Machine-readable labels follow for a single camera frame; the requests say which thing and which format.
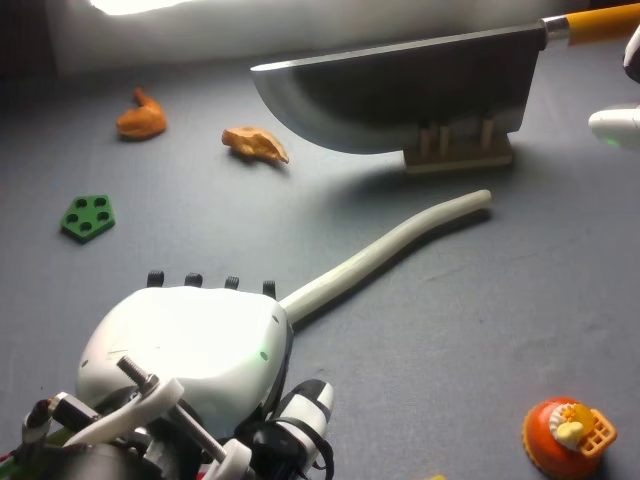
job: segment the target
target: gray tabletop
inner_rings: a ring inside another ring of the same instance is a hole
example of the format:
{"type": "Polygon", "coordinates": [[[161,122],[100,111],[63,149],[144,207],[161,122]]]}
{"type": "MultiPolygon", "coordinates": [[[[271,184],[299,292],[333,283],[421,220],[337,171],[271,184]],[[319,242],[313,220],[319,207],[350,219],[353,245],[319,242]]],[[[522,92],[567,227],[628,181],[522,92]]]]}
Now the gray tabletop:
{"type": "Polygon", "coordinates": [[[80,354],[116,303],[163,269],[227,275],[282,297],[441,201],[487,188],[492,218],[422,242],[298,332],[290,386],[336,389],[337,478],[536,479],[520,444],[538,401],[569,395],[619,427],[603,478],[640,478],[640,161],[600,145],[588,116],[637,100],[622,43],[544,52],[514,168],[409,179],[400,153],[324,150],[262,104],[248,63],[146,68],[9,89],[0,120],[0,439],[38,399],[73,391],[80,354]],[[114,121],[142,85],[169,130],[135,144],[114,121]],[[256,125],[291,163],[220,143],[256,125]],[[116,226],[79,246],[71,199],[108,194],[116,226]]]}

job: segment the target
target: screw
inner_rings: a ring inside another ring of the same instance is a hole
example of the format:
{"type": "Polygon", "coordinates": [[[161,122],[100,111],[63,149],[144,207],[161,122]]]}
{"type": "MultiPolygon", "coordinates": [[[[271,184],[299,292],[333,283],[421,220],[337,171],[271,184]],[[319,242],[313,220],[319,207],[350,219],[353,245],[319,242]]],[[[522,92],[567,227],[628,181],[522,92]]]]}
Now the screw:
{"type": "MultiPolygon", "coordinates": [[[[147,374],[127,355],[118,360],[116,365],[127,377],[140,387],[140,393],[142,395],[149,393],[158,384],[158,377],[153,374],[147,374]]],[[[209,435],[209,432],[202,428],[184,408],[176,405],[169,410],[168,413],[169,416],[185,430],[191,440],[196,442],[200,448],[211,455],[218,463],[222,463],[227,456],[227,452],[225,452],[222,445],[209,435]]]]}

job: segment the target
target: white wall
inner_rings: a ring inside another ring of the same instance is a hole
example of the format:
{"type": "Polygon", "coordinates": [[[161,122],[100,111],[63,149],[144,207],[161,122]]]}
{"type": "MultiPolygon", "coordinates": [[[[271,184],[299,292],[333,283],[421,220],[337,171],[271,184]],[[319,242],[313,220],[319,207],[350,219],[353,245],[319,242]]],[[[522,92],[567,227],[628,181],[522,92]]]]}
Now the white wall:
{"type": "Polygon", "coordinates": [[[108,16],[47,0],[61,74],[346,48],[516,25],[588,0],[195,0],[108,16]]]}

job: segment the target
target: knife stand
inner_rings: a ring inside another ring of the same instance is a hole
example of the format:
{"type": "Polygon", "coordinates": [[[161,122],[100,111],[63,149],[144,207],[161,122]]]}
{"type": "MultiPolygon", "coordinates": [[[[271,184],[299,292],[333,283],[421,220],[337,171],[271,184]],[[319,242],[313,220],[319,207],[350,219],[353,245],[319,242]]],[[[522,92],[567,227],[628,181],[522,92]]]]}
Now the knife stand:
{"type": "Polygon", "coordinates": [[[407,173],[436,173],[509,165],[513,160],[506,134],[493,132],[493,120],[483,119],[477,140],[455,141],[448,125],[435,125],[420,131],[420,147],[405,150],[407,173]]]}

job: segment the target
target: green pentagon block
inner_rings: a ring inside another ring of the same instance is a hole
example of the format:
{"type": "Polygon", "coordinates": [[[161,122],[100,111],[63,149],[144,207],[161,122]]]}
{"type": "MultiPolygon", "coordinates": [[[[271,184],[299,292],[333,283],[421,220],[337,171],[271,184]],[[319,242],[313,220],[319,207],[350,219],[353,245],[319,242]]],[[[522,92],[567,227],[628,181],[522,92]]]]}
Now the green pentagon block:
{"type": "Polygon", "coordinates": [[[60,221],[62,232],[80,243],[87,243],[115,224],[116,217],[106,195],[74,198],[60,221]]]}

